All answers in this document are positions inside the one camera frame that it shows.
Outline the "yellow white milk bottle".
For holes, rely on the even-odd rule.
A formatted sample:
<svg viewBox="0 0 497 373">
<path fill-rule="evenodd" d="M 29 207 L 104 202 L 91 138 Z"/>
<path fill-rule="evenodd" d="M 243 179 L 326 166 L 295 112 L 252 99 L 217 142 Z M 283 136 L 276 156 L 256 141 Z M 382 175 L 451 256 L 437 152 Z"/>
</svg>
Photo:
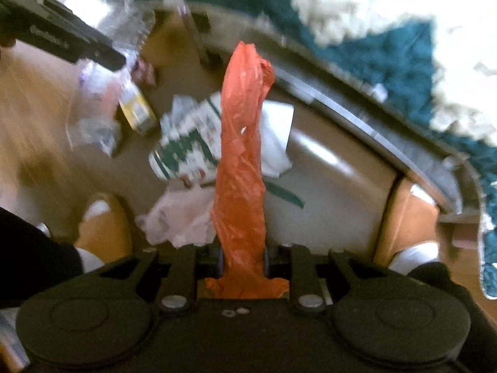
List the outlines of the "yellow white milk bottle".
<svg viewBox="0 0 497 373">
<path fill-rule="evenodd" d="M 152 107 L 132 81 L 125 83 L 119 104 L 130 128 L 139 135 L 148 135 L 158 125 Z"/>
</svg>

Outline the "green white paper cup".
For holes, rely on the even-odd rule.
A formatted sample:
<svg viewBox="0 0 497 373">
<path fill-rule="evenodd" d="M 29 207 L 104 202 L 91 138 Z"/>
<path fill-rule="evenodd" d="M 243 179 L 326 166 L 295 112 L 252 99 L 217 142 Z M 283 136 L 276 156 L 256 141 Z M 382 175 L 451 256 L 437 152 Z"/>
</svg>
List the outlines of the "green white paper cup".
<svg viewBox="0 0 497 373">
<path fill-rule="evenodd" d="M 161 137 L 149 154 L 149 164 L 164 181 L 209 184 L 221 159 L 221 94 L 198 102 L 175 95 L 172 109 L 160 120 Z"/>
</svg>

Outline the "orange plastic bag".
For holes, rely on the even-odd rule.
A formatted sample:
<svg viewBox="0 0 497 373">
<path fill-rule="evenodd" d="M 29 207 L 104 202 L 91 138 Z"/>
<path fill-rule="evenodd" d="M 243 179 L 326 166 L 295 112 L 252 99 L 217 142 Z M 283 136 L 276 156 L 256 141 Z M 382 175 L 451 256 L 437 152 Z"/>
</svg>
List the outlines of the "orange plastic bag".
<svg viewBox="0 0 497 373">
<path fill-rule="evenodd" d="M 239 42 L 221 89 L 221 159 L 211 219 L 223 251 L 223 274 L 207 287 L 222 299 L 277 299 L 286 279 L 265 277 L 265 184 L 259 122 L 275 81 L 255 45 Z"/>
</svg>

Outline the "dark red snack wrapper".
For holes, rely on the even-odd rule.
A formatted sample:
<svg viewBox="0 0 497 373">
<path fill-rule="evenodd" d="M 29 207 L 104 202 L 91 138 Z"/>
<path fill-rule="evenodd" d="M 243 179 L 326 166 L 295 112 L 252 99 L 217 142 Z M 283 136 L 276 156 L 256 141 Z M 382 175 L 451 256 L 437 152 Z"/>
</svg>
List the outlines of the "dark red snack wrapper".
<svg viewBox="0 0 497 373">
<path fill-rule="evenodd" d="M 142 57 L 138 57 L 130 72 L 131 80 L 137 86 L 155 87 L 157 85 L 156 71 L 153 65 Z"/>
</svg>

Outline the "pink crumpled plastic wrap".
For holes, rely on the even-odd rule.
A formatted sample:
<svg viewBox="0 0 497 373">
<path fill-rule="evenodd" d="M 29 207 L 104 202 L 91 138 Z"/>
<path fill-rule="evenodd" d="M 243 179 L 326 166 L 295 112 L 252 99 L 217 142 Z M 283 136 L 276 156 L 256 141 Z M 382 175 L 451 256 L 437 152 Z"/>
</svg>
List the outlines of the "pink crumpled plastic wrap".
<svg viewBox="0 0 497 373">
<path fill-rule="evenodd" d="M 215 241 L 211 220 L 215 189 L 194 185 L 187 190 L 166 191 L 147 214 L 136 217 L 136 225 L 150 245 L 166 242 L 175 248 Z"/>
</svg>

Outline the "white crumpled tissue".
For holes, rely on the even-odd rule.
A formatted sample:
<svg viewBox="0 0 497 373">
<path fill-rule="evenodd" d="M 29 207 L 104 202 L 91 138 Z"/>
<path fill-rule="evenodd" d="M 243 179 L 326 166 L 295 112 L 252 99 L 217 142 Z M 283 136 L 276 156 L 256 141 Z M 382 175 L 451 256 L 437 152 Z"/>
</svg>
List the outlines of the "white crumpled tissue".
<svg viewBox="0 0 497 373">
<path fill-rule="evenodd" d="M 262 175 L 279 178 L 289 171 L 292 162 L 286 154 L 294 106 L 274 100 L 265 100 L 262 105 L 259 131 L 261 137 Z"/>
</svg>

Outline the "clear plastic bottle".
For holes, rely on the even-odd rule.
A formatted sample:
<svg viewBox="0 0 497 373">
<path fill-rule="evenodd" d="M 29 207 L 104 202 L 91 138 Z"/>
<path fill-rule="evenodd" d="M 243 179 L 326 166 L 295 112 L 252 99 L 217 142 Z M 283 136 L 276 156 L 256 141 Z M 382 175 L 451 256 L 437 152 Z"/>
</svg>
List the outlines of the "clear plastic bottle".
<svg viewBox="0 0 497 373">
<path fill-rule="evenodd" d="M 72 149 L 96 145 L 112 157 L 121 143 L 121 124 L 116 119 L 119 100 L 130 83 L 131 69 L 155 23 L 154 11 L 135 0 L 103 0 L 106 9 L 97 30 L 110 37 L 113 47 L 125 57 L 119 71 L 87 62 L 80 72 L 66 118 L 66 134 Z"/>
</svg>

